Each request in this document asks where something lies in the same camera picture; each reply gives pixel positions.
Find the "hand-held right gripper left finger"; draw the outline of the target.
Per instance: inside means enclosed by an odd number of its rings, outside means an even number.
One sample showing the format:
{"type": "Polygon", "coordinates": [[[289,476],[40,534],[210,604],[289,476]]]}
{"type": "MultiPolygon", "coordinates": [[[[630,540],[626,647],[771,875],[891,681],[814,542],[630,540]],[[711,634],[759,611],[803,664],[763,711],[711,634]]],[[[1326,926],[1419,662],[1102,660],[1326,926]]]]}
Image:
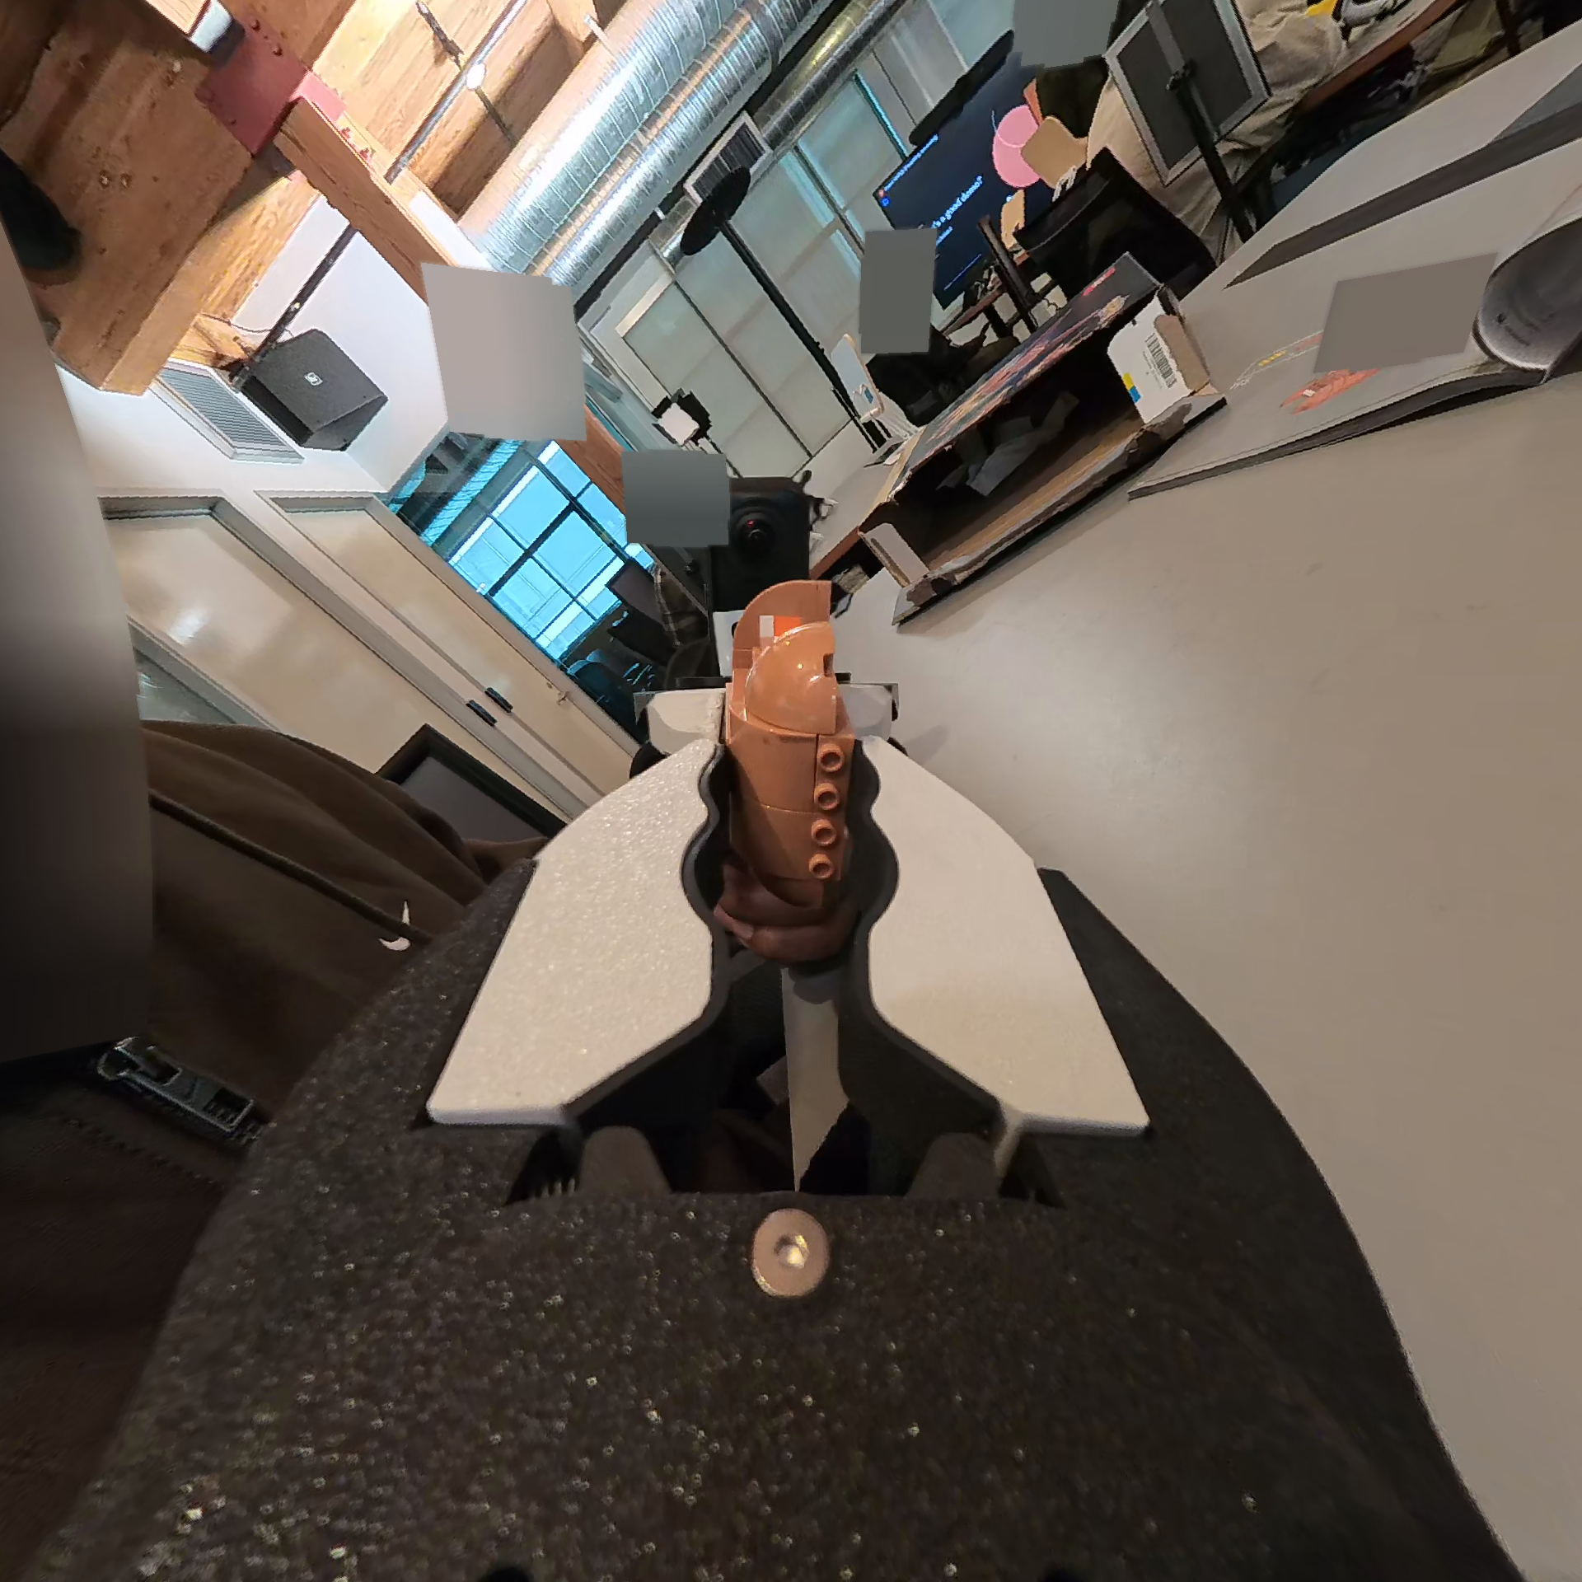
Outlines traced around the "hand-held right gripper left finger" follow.
{"type": "Polygon", "coordinates": [[[439,1123],[705,1118],[727,1086],[727,948],[699,888],[720,743],[694,739],[541,850],[428,1097],[439,1123]]]}

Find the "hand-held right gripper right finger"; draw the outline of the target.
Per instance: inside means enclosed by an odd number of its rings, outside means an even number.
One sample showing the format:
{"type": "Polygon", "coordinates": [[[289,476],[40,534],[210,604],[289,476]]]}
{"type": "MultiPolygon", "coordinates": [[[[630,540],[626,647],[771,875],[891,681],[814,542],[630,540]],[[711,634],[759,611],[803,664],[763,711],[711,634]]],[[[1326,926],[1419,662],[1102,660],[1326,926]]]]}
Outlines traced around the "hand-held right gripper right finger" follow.
{"type": "Polygon", "coordinates": [[[839,1069],[878,1135],[1138,1135],[1149,1114],[1036,862],[884,739],[863,743],[869,881],[839,1069]]]}

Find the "brown lego assembly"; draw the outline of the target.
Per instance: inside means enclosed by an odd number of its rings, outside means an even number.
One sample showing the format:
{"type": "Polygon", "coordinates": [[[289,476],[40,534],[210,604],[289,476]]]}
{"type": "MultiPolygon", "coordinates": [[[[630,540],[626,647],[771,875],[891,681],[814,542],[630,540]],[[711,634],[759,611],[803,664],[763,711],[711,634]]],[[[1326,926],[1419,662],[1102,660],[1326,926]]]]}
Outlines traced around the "brown lego assembly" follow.
{"type": "Polygon", "coordinates": [[[835,664],[833,587],[780,581],[756,594],[731,638],[724,747],[724,909],[758,928],[852,929],[848,813],[857,736],[835,664]]]}

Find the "printed lego set box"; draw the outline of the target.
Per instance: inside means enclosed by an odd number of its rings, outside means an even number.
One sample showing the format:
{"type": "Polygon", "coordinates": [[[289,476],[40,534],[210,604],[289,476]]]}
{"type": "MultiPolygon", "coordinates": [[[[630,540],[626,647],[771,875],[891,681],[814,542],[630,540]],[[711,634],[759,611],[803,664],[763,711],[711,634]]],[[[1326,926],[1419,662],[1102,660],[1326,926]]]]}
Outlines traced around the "printed lego set box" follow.
{"type": "Polygon", "coordinates": [[[895,623],[1221,404],[1179,300],[1125,251],[903,445],[861,523],[895,623]]]}

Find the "lego instruction booklet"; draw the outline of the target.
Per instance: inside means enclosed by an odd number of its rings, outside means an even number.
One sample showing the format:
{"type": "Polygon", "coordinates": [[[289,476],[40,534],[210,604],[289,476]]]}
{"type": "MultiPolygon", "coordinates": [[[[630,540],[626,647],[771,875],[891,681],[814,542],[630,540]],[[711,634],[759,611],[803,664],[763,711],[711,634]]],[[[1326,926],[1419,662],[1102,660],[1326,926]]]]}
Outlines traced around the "lego instruction booklet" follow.
{"type": "Polygon", "coordinates": [[[1581,218],[1556,210],[1505,253],[1338,282],[1323,331],[1251,364],[1132,498],[1345,442],[1579,366],[1581,218]]]}

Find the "person's left hand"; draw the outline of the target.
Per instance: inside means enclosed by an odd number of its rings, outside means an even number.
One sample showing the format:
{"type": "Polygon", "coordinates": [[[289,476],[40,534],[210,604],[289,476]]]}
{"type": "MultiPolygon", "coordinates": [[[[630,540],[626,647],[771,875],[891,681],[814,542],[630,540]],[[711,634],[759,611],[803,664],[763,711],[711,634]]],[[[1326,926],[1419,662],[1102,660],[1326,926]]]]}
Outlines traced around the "person's left hand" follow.
{"type": "Polygon", "coordinates": [[[716,920],[748,950],[780,965],[814,965],[842,954],[857,926],[850,886],[831,882],[822,897],[795,901],[775,892],[737,854],[722,867],[716,920]]]}

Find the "black blank monitor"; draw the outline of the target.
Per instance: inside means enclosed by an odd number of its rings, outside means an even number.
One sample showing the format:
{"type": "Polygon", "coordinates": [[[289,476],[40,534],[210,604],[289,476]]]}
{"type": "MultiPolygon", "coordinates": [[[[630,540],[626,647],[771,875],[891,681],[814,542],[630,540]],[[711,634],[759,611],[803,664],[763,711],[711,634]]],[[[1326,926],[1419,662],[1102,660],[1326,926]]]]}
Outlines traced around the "black blank monitor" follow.
{"type": "Polygon", "coordinates": [[[469,841],[550,839],[566,824],[434,724],[420,724],[379,773],[469,841]]]}

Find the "brown hooded jacket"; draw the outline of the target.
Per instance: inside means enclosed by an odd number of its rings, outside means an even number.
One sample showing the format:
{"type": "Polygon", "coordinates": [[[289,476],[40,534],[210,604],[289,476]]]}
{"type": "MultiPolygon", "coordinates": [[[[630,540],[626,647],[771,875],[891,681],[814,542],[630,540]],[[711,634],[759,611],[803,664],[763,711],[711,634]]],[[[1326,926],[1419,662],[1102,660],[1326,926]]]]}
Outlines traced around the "brown hooded jacket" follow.
{"type": "Polygon", "coordinates": [[[547,837],[473,841],[402,784],[243,724],[146,722],[151,1010],[4,1033],[4,1575],[114,1436],[185,1265],[315,1058],[547,837]]]}

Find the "wall display screen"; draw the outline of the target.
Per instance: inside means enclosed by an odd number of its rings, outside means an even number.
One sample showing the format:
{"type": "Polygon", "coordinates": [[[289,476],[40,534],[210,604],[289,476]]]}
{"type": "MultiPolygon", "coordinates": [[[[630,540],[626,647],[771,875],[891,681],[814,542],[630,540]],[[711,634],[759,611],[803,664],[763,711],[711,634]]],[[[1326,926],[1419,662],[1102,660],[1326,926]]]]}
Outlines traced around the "wall display screen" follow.
{"type": "Polygon", "coordinates": [[[1036,65],[1025,65],[1019,50],[1010,50],[955,116],[874,191],[891,227],[935,227],[940,274],[963,272],[984,255],[980,219],[997,218],[1014,191],[997,165],[997,146],[1012,150],[1036,129],[1036,110],[1025,99],[1034,78],[1036,65]]]}

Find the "silver ventilation duct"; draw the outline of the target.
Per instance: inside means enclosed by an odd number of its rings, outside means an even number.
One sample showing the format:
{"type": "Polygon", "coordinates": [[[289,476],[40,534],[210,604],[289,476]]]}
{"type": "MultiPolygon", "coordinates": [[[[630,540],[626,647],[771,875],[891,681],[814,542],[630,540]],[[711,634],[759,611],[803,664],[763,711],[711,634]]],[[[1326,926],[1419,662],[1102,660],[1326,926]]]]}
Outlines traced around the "silver ventilation duct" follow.
{"type": "Polygon", "coordinates": [[[786,142],[899,3],[631,1],[554,91],[460,227],[490,265],[592,289],[761,84],[786,142]]]}

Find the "black wall speaker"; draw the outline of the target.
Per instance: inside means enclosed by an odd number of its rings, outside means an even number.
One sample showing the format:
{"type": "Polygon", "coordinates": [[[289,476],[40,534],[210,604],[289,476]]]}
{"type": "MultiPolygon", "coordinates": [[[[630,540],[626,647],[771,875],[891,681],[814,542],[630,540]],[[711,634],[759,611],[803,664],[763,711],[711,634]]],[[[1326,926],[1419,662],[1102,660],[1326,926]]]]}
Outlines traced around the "black wall speaker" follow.
{"type": "Polygon", "coordinates": [[[324,329],[274,344],[240,391],[300,445],[336,451],[388,404],[387,391],[324,329]]]}

